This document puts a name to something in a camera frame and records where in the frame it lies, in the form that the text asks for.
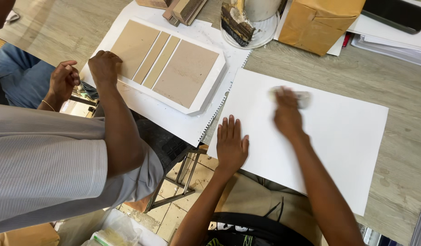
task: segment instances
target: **hand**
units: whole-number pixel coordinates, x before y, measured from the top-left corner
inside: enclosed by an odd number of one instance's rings
[[[294,92],[287,87],[280,87],[276,91],[277,109],[274,123],[277,129],[290,141],[295,137],[303,137],[301,114],[297,108],[297,99]]]
[[[224,117],[223,124],[218,125],[217,154],[219,165],[215,172],[228,179],[238,171],[246,162],[249,155],[249,136],[241,140],[241,122],[233,115],[229,121]]]
[[[123,61],[117,55],[110,51],[100,50],[98,53],[89,59],[87,63],[94,78],[95,85],[111,86],[118,82],[118,75],[116,71],[116,64]]]
[[[48,98],[54,98],[56,103],[64,103],[71,97],[74,86],[80,84],[78,70],[72,67],[76,64],[76,61],[71,60],[56,67],[49,81]]]

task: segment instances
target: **blue jeans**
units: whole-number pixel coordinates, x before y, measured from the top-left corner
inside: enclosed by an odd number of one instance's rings
[[[54,69],[54,66],[9,43],[0,49],[0,84],[11,106],[37,109],[48,92]],[[98,98],[95,88],[82,84],[92,98]]]

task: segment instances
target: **white plate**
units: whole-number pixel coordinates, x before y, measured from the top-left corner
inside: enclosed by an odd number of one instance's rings
[[[276,12],[275,15],[272,17],[264,20],[253,22],[253,27],[256,28],[255,32],[253,32],[253,37],[250,43],[246,47],[241,47],[233,38],[230,36],[226,31],[224,31],[223,27],[221,27],[221,35],[223,36],[224,40],[226,40],[229,44],[236,48],[240,49],[254,49],[261,47],[267,44],[270,40],[273,39],[274,33],[277,30],[277,25],[279,24],[279,13]]]

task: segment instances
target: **brush bristles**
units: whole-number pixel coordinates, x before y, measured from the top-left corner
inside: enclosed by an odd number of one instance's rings
[[[236,32],[232,30],[230,25],[221,18],[221,26],[241,47],[246,47],[250,42],[244,41]]]

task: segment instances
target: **wooden table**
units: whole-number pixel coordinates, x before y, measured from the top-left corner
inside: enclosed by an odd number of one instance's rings
[[[22,18],[0,38],[57,65],[81,69],[131,0],[17,0]],[[220,26],[222,0],[198,19]],[[272,41],[255,49],[245,69],[389,107],[365,216],[357,220],[407,245],[421,210],[421,66],[347,46],[339,57]]]

